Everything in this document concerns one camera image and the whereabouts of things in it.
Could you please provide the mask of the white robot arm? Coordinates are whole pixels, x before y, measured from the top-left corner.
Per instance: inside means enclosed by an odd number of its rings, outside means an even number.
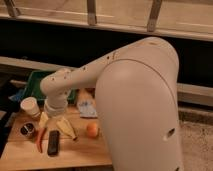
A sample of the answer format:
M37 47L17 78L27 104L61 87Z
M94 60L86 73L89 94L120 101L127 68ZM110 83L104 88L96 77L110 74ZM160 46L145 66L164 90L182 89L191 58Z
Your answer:
M166 40L147 37L41 83L45 110L67 107L65 93L93 88L115 171L184 171L177 104L179 59Z

